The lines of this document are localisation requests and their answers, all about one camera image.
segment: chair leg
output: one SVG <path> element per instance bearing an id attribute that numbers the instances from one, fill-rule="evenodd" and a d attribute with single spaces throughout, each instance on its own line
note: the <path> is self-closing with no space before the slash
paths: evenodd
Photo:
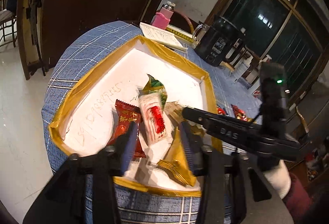
<path id="1" fill-rule="evenodd" d="M 6 36 L 5 36 L 5 24 L 2 24 L 2 34 L 3 34 L 3 41 L 6 41 Z"/>
<path id="2" fill-rule="evenodd" d="M 14 45 L 14 48 L 15 48 L 16 45 L 15 45 L 14 20 L 12 20 L 12 36 L 13 36 L 13 45 Z"/>

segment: paper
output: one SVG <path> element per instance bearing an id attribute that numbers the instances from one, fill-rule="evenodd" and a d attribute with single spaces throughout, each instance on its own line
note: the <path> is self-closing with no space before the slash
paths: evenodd
<path id="1" fill-rule="evenodd" d="M 176 39 L 175 35 L 173 33 L 170 33 L 169 31 L 145 23 L 140 23 L 139 27 L 146 38 L 149 38 L 164 45 L 172 46 L 174 48 L 185 49 L 182 44 Z"/>

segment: person's hand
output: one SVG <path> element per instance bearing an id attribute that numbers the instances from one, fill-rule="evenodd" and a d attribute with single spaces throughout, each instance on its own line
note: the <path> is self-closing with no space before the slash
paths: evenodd
<path id="1" fill-rule="evenodd" d="M 291 178 L 288 169 L 283 160 L 271 170 L 263 172 L 266 179 L 271 183 L 273 188 L 278 192 L 281 199 L 283 199 L 291 186 Z"/>

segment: blue tablecloth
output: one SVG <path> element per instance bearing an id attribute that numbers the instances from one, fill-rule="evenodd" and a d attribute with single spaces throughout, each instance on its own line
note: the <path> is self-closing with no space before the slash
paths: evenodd
<path id="1" fill-rule="evenodd" d="M 67 156 L 53 144 L 48 131 L 48 125 L 61 102 L 75 83 L 95 64 L 137 35 L 142 35 L 139 28 L 121 21 L 101 25 L 79 37 L 66 49 L 58 61 L 51 76 L 42 108 L 44 140 L 49 163 L 54 173 L 67 159 Z M 179 53 L 209 72 L 217 103 L 224 107 L 230 116 L 234 117 L 231 104 L 238 105 L 248 117 L 254 117 L 258 113 L 261 102 L 247 93 L 243 83 L 234 83 L 229 78 L 228 69 L 208 65 L 191 48 L 188 48 L 188 52 L 185 54 Z M 224 153 L 229 154 L 234 149 L 231 145 L 223 143 Z M 91 186 L 92 177 L 89 176 L 86 193 L 87 223 L 92 223 Z M 162 197 L 121 186 L 116 186 L 116 197 L 123 223 L 194 223 L 200 203 L 200 198 Z M 229 223 L 231 208 L 228 197 L 225 197 L 225 204 L 227 205 L 225 222 Z"/>

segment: table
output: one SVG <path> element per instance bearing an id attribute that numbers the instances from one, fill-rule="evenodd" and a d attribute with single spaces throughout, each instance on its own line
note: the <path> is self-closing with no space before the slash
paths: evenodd
<path id="1" fill-rule="evenodd" d="M 104 24 L 79 37 L 66 49 L 58 61 L 42 108 L 45 146 L 53 173 L 67 159 L 67 156 L 53 144 L 48 131 L 48 125 L 61 102 L 75 83 L 95 64 L 137 35 L 142 35 L 141 30 L 130 24 L 121 21 Z M 229 78 L 230 71 L 227 68 L 210 66 L 200 59 L 192 48 L 188 48 L 187 53 L 178 53 L 209 72 L 217 103 L 226 109 L 228 115 L 234 117 L 231 104 L 238 105 L 249 117 L 257 115 L 260 100 L 247 93 L 243 81 L 234 83 Z M 233 150 L 235 150 L 234 147 L 223 143 L 224 153 L 230 154 Z M 92 177 L 89 176 L 86 191 L 86 223 L 92 223 L 91 186 Z M 197 197 L 162 197 L 122 186 L 116 186 L 116 197 L 122 223 L 194 223 L 200 204 L 200 198 Z M 227 196 L 225 196 L 225 204 L 227 205 L 225 223 L 230 223 L 231 208 Z"/>

